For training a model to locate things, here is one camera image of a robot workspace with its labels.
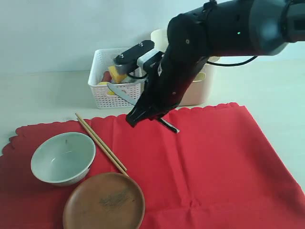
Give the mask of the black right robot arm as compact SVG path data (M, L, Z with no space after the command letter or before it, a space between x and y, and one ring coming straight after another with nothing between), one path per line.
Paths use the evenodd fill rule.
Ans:
M126 121L136 126L175 109L210 57L274 56L305 39L302 0L211 0L172 18L161 59L145 67L148 82Z

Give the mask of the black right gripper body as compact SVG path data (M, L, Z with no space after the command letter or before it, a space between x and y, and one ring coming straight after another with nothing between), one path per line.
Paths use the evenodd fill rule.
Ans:
M150 119L164 116L180 104L202 68L202 57L177 60L171 54L164 55L137 106L152 107L154 115Z

